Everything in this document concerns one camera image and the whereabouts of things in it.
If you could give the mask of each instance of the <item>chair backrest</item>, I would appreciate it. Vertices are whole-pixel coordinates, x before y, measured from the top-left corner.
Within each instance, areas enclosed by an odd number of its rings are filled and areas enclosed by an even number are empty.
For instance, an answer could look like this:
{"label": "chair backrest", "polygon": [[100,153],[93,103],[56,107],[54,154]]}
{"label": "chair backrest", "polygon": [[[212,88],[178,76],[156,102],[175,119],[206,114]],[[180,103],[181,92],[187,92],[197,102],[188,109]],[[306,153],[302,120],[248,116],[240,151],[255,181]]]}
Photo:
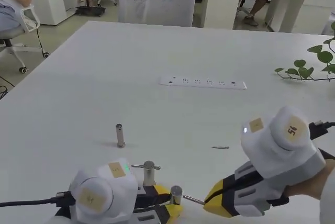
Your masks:
{"label": "chair backrest", "polygon": [[119,22],[191,27],[195,0],[119,0]]}

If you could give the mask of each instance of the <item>gray chair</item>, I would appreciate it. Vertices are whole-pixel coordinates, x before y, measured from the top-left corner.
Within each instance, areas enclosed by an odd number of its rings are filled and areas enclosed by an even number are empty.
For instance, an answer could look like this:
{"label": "gray chair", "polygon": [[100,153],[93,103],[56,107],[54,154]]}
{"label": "gray chair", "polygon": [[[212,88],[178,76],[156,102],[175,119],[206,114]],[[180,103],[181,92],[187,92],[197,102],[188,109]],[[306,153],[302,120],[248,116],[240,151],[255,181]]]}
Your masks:
{"label": "gray chair", "polygon": [[192,27],[195,0],[119,0],[119,22]]}
{"label": "gray chair", "polygon": [[42,45],[41,48],[32,48],[27,47],[21,43],[15,45],[12,44],[12,42],[10,41],[11,39],[16,38],[24,33],[30,33],[36,30],[41,25],[37,15],[34,12],[33,6],[21,9],[19,12],[16,13],[16,17],[21,24],[20,27],[0,31],[0,43],[4,42],[5,44],[5,48],[0,52],[0,57],[6,54],[13,55],[21,64],[19,72],[24,74],[27,73],[27,67],[22,59],[19,57],[19,52],[39,52],[42,53],[45,58],[49,56],[49,53],[43,50]]}

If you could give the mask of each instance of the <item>shoe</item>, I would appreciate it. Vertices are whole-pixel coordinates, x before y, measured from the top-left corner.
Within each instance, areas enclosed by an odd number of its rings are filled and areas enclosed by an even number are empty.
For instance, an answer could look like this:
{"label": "shoe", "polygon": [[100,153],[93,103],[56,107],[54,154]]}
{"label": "shoe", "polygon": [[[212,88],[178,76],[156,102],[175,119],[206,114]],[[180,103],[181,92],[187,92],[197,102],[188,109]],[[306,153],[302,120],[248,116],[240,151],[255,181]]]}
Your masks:
{"label": "shoe", "polygon": [[250,26],[253,26],[253,27],[257,27],[258,26],[258,23],[255,21],[255,19],[253,18],[253,17],[245,17],[244,19],[243,19],[243,22],[245,23],[245,24],[248,24],[248,25],[250,25]]}

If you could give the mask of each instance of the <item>metal peg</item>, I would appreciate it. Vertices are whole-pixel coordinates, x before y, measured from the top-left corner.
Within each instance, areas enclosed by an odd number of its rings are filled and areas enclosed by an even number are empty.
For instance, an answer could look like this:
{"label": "metal peg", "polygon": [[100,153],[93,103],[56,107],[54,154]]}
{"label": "metal peg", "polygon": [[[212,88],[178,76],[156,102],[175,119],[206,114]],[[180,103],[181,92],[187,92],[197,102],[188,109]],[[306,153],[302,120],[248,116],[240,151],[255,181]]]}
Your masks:
{"label": "metal peg", "polygon": [[229,147],[212,147],[214,149],[229,149]]}
{"label": "metal peg", "polygon": [[183,196],[183,190],[180,186],[171,187],[171,199],[170,204],[180,205]]}
{"label": "metal peg", "polygon": [[143,165],[131,165],[131,167],[143,168],[144,170],[144,180],[143,186],[153,186],[155,185],[155,170],[160,170],[160,166],[156,166],[152,161],[145,161]]}
{"label": "metal peg", "polygon": [[184,199],[187,199],[187,200],[190,200],[190,201],[192,201],[192,202],[198,203],[198,204],[203,205],[203,206],[206,205],[206,203],[205,203],[204,201],[199,200],[199,199],[192,198],[192,197],[187,196],[187,195],[183,195],[183,198],[184,198]]}
{"label": "metal peg", "polygon": [[118,148],[125,147],[126,143],[124,141],[124,132],[122,130],[121,124],[116,125],[116,137],[117,137],[117,147]]}

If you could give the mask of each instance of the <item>power strip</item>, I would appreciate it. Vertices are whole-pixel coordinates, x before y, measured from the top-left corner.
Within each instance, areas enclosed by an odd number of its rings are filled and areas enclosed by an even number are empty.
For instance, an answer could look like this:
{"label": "power strip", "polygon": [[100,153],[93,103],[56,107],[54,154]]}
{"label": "power strip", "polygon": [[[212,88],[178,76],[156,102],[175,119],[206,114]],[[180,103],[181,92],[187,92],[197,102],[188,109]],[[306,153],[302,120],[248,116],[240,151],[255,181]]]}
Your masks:
{"label": "power strip", "polygon": [[159,84],[172,86],[207,87],[219,89],[247,89],[243,81],[217,81],[213,79],[194,79],[180,76],[163,76]]}

